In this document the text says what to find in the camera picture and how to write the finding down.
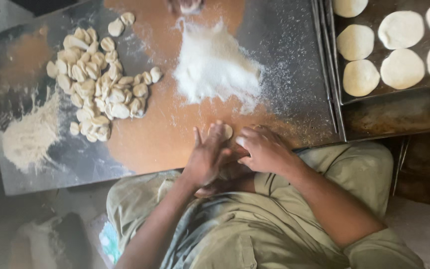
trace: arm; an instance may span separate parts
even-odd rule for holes
[[[283,176],[307,201],[314,216],[340,248],[386,228],[349,192],[326,179],[291,153],[272,132],[243,128],[237,144],[250,152],[239,162],[254,171]]]
[[[147,217],[145,223],[125,248],[117,262],[117,269],[157,268],[170,246],[175,228],[194,193],[212,182],[223,160],[231,154],[223,148],[223,123],[212,125],[213,130],[201,142],[198,129],[194,128],[195,149],[182,175]]]

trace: cloth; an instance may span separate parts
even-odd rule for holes
[[[309,166],[353,193],[383,217],[392,156],[363,142],[308,149]],[[157,173],[116,183],[107,214],[123,251],[179,173]],[[339,249],[306,201],[282,177],[259,173],[256,193],[195,199],[179,221],[161,268],[422,268],[422,261],[391,229]]]

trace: scattered flour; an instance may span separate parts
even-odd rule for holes
[[[231,95],[242,102],[241,113],[253,112],[261,95],[263,66],[250,60],[222,22],[213,28],[184,23],[179,64],[174,72],[178,91],[188,103]]]
[[[33,110],[20,121],[9,124],[2,135],[2,145],[4,156],[16,168],[27,171],[32,164],[38,169],[44,160],[50,160],[47,150],[59,141],[58,110],[59,94],[56,91],[44,106],[33,106]]]

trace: right hand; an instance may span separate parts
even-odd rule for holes
[[[281,139],[260,125],[255,128],[243,127],[236,143],[248,150],[250,156],[238,160],[255,172],[285,175],[289,168],[302,164]]]

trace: left hand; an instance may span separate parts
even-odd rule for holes
[[[223,122],[217,121],[211,128],[209,136],[202,142],[198,128],[194,127],[195,148],[182,172],[183,179],[195,190],[212,183],[224,160],[232,154],[229,148],[222,146],[225,141]]]

